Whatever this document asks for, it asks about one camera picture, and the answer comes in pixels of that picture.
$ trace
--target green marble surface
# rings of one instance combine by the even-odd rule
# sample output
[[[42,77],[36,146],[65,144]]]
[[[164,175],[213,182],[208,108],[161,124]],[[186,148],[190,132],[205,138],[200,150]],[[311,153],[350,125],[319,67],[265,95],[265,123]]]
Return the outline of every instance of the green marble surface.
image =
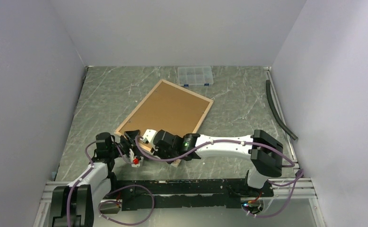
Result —
[[[262,67],[218,66],[212,67],[212,72],[211,87],[189,88],[214,100],[199,133],[237,137],[262,129],[287,144],[266,100]],[[72,181],[78,177],[88,165],[85,146],[100,132],[113,133],[160,79],[177,83],[177,67],[89,68],[56,180]],[[284,147],[284,154],[290,157],[288,146]],[[244,177],[250,168],[250,161],[228,157],[182,161],[177,168],[154,161],[132,168],[119,158],[114,172],[123,180],[208,179]],[[283,177],[294,177],[292,169],[284,168]]]

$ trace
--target cork board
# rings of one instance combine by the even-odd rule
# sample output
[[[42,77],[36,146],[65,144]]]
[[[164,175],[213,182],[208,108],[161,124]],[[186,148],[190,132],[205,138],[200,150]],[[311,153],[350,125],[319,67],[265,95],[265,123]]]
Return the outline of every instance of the cork board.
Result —
[[[123,135],[125,131],[138,129],[141,135],[146,129],[165,130],[179,136],[196,133],[212,104],[213,100],[162,79],[121,123],[115,134]],[[147,144],[142,144],[142,147],[148,151],[151,149]]]

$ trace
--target corkboard frame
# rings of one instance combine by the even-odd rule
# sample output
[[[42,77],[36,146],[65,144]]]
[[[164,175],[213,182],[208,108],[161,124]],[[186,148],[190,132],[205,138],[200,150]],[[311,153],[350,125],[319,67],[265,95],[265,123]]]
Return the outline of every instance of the corkboard frame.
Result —
[[[122,129],[125,127],[125,125],[129,122],[129,120],[136,114],[136,112],[143,106],[144,103],[146,103],[146,101],[148,100],[148,98],[157,90],[157,88],[162,85],[162,84],[167,84],[167,85],[170,85],[172,87],[175,87],[181,91],[184,91],[192,96],[195,96],[199,99],[202,99],[206,102],[208,102],[208,105],[207,107],[205,108],[205,110],[203,111],[203,114],[202,116],[199,118],[195,128],[193,129],[193,131],[189,131],[188,133],[196,133],[198,131],[198,129],[200,128],[202,122],[205,120],[205,117],[206,115],[208,114],[210,108],[212,107],[212,104],[213,104],[213,100],[212,99],[209,99],[207,97],[204,97],[198,93],[195,93],[193,91],[190,91],[184,87],[181,87],[177,84],[174,84],[174,83],[171,83],[167,80],[164,80],[164,79],[161,79],[152,89],[151,91],[149,91],[149,93],[141,100],[141,102],[135,107],[135,109],[127,116],[127,118],[119,125],[119,127],[117,127],[117,129],[115,130],[115,134],[118,135],[118,136],[121,136],[123,134],[123,131]],[[147,151],[150,151],[151,148],[149,148],[148,146],[145,146],[144,144],[141,144],[141,147],[144,148],[145,150]]]

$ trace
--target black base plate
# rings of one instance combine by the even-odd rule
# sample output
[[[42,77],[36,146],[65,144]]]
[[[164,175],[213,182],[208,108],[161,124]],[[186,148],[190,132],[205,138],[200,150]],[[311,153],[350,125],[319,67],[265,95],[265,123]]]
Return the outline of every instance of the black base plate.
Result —
[[[246,185],[245,179],[202,179],[163,181],[117,181],[116,188],[139,184],[155,196],[155,208],[213,207],[241,208],[241,197],[272,197],[271,184],[261,189]],[[149,209],[152,201],[148,193],[139,187],[121,191],[122,211]]]

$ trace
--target cable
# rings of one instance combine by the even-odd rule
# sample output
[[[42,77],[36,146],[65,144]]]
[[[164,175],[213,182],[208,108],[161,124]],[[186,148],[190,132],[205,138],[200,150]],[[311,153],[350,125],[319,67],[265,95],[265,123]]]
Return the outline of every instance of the cable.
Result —
[[[82,177],[80,177],[80,179],[85,178],[86,176],[88,176],[88,174],[93,170],[93,166],[88,169],[83,175]],[[71,216],[70,216],[70,205],[71,205],[71,197],[72,197],[72,192],[74,191],[74,188],[77,187],[77,185],[79,184],[80,180],[77,180],[72,187],[70,188],[69,191],[69,195],[67,197],[67,225],[68,227],[71,227]]]
[[[296,182],[297,182],[297,180],[299,180],[302,177],[303,174],[304,174],[304,170],[301,169],[298,172],[298,176],[296,177],[296,180],[295,180],[295,182],[293,184],[293,187],[292,187],[292,189],[290,191],[289,196],[286,199],[286,202],[283,204],[283,206],[276,213],[269,214],[269,215],[254,215],[254,214],[251,214],[251,215],[254,216],[255,218],[271,218],[271,217],[274,217],[274,216],[280,214],[287,207],[287,205],[290,203],[290,199],[291,199],[291,197],[293,195],[293,192],[294,192],[294,189],[296,187]]]
[[[96,143],[96,141],[93,141],[93,142],[91,142],[91,143],[89,143],[86,147],[85,147],[85,155],[87,156],[87,158],[89,159],[89,162],[90,162],[90,166],[91,166],[91,168],[90,169],[88,169],[81,177],[80,177],[80,179],[84,179],[86,176],[88,176],[88,174],[94,169],[94,162],[92,161],[92,159],[91,159],[91,156],[89,156],[89,154],[88,154],[88,148],[92,145],[92,144],[94,144],[94,143]],[[131,164],[131,162],[128,162],[126,159],[124,159],[124,156],[123,156],[123,153],[121,152],[121,150],[120,150],[120,148],[117,146],[117,149],[118,149],[118,151],[119,151],[119,153],[120,153],[120,155],[123,157],[123,160],[124,161],[126,161],[127,163],[129,163],[129,164]],[[70,210],[70,205],[71,205],[71,197],[72,197],[72,193],[73,193],[73,191],[74,191],[74,188],[75,187],[77,187],[77,185],[80,183],[80,179],[78,179],[73,185],[72,185],[72,187],[70,188],[70,191],[69,191],[69,195],[67,196],[67,226],[68,227],[71,227],[71,210]],[[102,206],[102,204],[105,204],[105,203],[111,203],[111,202],[113,202],[113,203],[115,203],[115,204],[120,204],[118,201],[113,201],[113,200],[111,200],[111,201],[104,201],[104,202],[102,202],[102,203],[100,203],[99,204],[99,206],[98,206],[98,211],[99,211],[99,213],[100,213],[100,216],[101,217],[103,217],[103,218],[105,218],[105,219],[107,219],[107,220],[109,220],[109,221],[112,221],[112,222],[114,222],[114,223],[117,223],[117,224],[120,224],[120,225],[125,225],[125,226],[135,226],[135,225],[139,225],[139,224],[141,224],[141,223],[143,223],[143,222],[145,222],[149,217],[150,217],[150,215],[152,214],[152,212],[153,212],[153,209],[154,209],[154,207],[155,207],[155,198],[154,198],[154,196],[153,196],[153,194],[150,192],[150,190],[148,189],[148,188],[146,188],[146,187],[144,187],[144,186],[142,186],[142,185],[138,185],[138,184],[132,184],[132,185],[128,185],[128,186],[125,186],[125,187],[122,187],[122,188],[119,188],[119,189],[117,189],[117,190],[115,190],[115,191],[113,191],[113,192],[110,192],[110,193],[108,193],[107,195],[110,195],[110,194],[113,194],[113,193],[115,193],[115,192],[119,192],[119,191],[121,191],[121,190],[123,190],[123,189],[126,189],[126,188],[129,188],[129,187],[140,187],[140,188],[143,188],[143,189],[145,189],[148,193],[149,193],[149,195],[152,197],[152,209],[150,210],[150,213],[148,214],[148,216],[145,218],[145,219],[143,219],[142,221],[140,221],[140,222],[137,222],[137,223],[133,223],[133,224],[129,224],[129,223],[123,223],[123,222],[119,222],[119,221],[116,221],[116,220],[114,220],[114,219],[111,219],[111,218],[109,218],[109,217],[107,217],[107,216],[105,216],[104,214],[102,214],[101,213],[101,210],[100,210],[100,207]]]
[[[89,159],[89,162],[90,162],[91,166],[93,166],[93,165],[94,165],[94,161],[92,161],[91,156],[89,156],[89,154],[88,154],[88,148],[89,148],[92,144],[94,144],[94,143],[96,143],[96,141],[93,141],[93,142],[89,143],[89,144],[85,147],[85,155],[86,155],[86,156],[87,156],[87,158]]]
[[[168,158],[168,159],[159,159],[159,158],[154,157],[153,155],[148,154],[147,151],[144,151],[141,148],[141,146],[140,146],[140,143],[138,141],[139,139],[142,139],[142,137],[141,136],[136,136],[135,137],[135,144],[136,144],[138,150],[140,150],[140,152],[144,156],[146,156],[147,158],[152,159],[152,160],[155,160],[155,161],[159,161],[159,162],[173,162],[173,161],[176,161],[177,159],[184,158],[185,156],[193,153],[194,151],[196,151],[197,149],[199,149],[201,147],[204,147],[206,145],[212,144],[212,142],[208,141],[208,142],[205,142],[205,143],[203,143],[201,145],[198,145],[198,146],[194,147],[193,149],[185,152],[184,154],[182,154],[180,156],[177,156],[177,157],[174,157],[174,158]],[[238,141],[238,140],[214,140],[213,143],[236,143],[236,144],[241,144],[242,141]],[[289,159],[283,153],[281,153],[280,151],[276,150],[275,148],[273,148],[271,146],[268,146],[268,145],[263,144],[263,143],[247,142],[247,141],[245,141],[244,144],[246,144],[246,145],[255,145],[255,146],[259,146],[259,147],[263,147],[263,148],[269,149],[269,150],[273,151],[274,153],[280,155],[286,161],[290,162],[289,165],[282,165],[282,167],[294,167],[295,166],[295,163],[291,159]]]
[[[278,184],[278,183],[275,183],[275,182],[273,182],[273,181],[267,180],[267,182],[269,182],[271,185],[278,186],[278,187],[285,187],[285,186],[289,186],[290,184],[295,183],[296,181],[297,181],[297,180],[296,180],[296,179],[294,179],[294,180],[292,180],[292,181],[290,181],[290,182],[287,182],[287,183],[285,183],[285,184]]]
[[[86,176],[88,176],[88,174],[94,169],[94,162],[91,159],[91,156],[89,156],[88,154],[88,148],[89,146],[91,146],[92,144],[96,143],[96,141],[93,141],[91,143],[89,143],[86,147],[85,147],[85,155],[87,156],[87,158],[89,159],[89,162],[91,163],[91,168],[88,169],[81,177],[80,179],[85,178]],[[70,205],[71,205],[71,197],[72,197],[72,192],[74,191],[74,188],[77,187],[77,185],[79,184],[80,180],[78,179],[70,188],[69,191],[69,195],[67,197],[67,226],[71,227],[71,216],[70,216]]]
[[[136,223],[132,223],[132,224],[130,224],[130,223],[123,223],[123,222],[114,220],[112,218],[109,218],[108,216],[106,216],[106,215],[104,215],[104,214],[101,213],[100,207],[102,206],[102,204],[109,203],[109,202],[112,202],[112,201],[105,201],[105,202],[102,202],[102,203],[99,204],[98,211],[99,211],[100,217],[103,217],[103,218],[105,218],[105,219],[107,219],[109,221],[112,221],[112,222],[114,222],[116,224],[124,225],[124,226],[136,226],[136,225],[139,225],[141,223],[144,223],[146,220],[148,220],[148,218],[151,216],[151,214],[152,214],[152,212],[153,212],[153,210],[155,208],[155,198],[154,198],[153,194],[150,192],[150,190],[148,188],[146,188],[146,187],[144,187],[142,185],[139,185],[139,184],[132,184],[132,185],[127,185],[127,186],[124,186],[122,188],[119,188],[119,189],[117,189],[117,190],[115,190],[115,191],[113,191],[111,193],[108,193],[106,196],[111,195],[111,194],[113,194],[115,192],[119,192],[119,191],[121,191],[123,189],[126,189],[126,188],[131,188],[131,187],[140,187],[140,188],[145,189],[149,193],[149,195],[151,196],[151,198],[152,198],[152,208],[151,208],[149,214],[146,216],[146,218],[144,218],[142,221],[139,221],[139,222],[136,222]]]
[[[254,203],[254,202],[256,202],[261,197],[261,195],[262,195],[262,191],[259,193],[259,195],[258,195],[257,198],[255,198],[254,200],[248,201],[248,203]]]
[[[119,201],[120,196],[121,196],[121,192],[119,192],[119,195],[118,195],[118,196],[117,196],[117,198],[116,198],[116,202],[118,202],[118,201]]]
[[[124,162],[126,162],[126,163],[128,163],[128,164],[134,164],[133,162],[130,162],[129,160],[125,159],[125,157],[124,157],[124,155],[123,155],[122,151],[120,150],[120,147],[116,144],[116,142],[115,142],[115,145],[116,145],[116,147],[117,147],[117,150],[118,150],[118,151],[119,151],[119,153],[120,153],[120,156],[123,158]]]
[[[274,201],[274,197],[269,201],[269,203],[268,203],[268,206],[266,207],[266,208],[263,208],[263,213],[266,213],[267,211],[268,211],[268,209],[269,209],[269,207],[271,206],[271,204],[273,203],[273,201]]]
[[[276,108],[274,107],[274,102],[271,94],[271,81],[266,80],[266,98],[268,99],[269,107],[272,111],[273,117],[276,120],[277,124],[293,139],[296,140],[298,137],[284,124],[284,122],[280,119],[279,114],[277,113]]]

